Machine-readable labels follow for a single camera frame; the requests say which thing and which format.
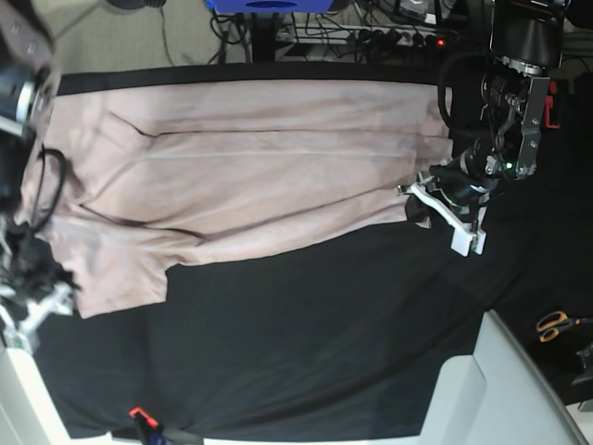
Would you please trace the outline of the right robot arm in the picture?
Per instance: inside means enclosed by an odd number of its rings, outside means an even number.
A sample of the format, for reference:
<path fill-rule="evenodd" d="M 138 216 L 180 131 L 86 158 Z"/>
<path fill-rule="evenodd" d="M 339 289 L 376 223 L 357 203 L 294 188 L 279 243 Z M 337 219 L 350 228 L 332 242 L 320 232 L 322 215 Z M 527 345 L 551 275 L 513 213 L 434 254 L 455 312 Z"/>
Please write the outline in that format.
<path fill-rule="evenodd" d="M 52 39 L 29 1 L 1 4 L 1 325 L 12 349 L 34 353 L 37 330 L 52 314 L 70 316 L 77 289 L 72 273 L 39 238 L 55 211 L 67 162 L 43 138 L 60 76 Z M 31 159 L 54 159 L 57 190 L 48 210 L 16 221 L 21 187 Z"/>

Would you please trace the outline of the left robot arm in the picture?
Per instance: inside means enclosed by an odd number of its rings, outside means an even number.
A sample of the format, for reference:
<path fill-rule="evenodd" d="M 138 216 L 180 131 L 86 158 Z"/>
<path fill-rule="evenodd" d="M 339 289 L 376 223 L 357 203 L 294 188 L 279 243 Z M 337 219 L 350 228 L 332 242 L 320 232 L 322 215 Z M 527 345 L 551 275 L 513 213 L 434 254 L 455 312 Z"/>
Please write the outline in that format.
<path fill-rule="evenodd" d="M 561 65 L 567 1 L 496 1 L 487 50 L 448 57 L 439 72 L 438 108 L 447 127 L 473 139 L 460 155 L 430 166 L 415 183 L 401 186 L 409 196 L 410 219 L 438 214 L 452 229 L 450 247 L 463 257 L 482 254 L 488 202 L 511 184 L 536 172 L 543 129 L 552 128 L 551 70 Z M 480 128 L 454 124 L 446 107 L 446 79 L 453 65 L 480 58 L 488 68 L 481 82 L 484 106 Z"/>

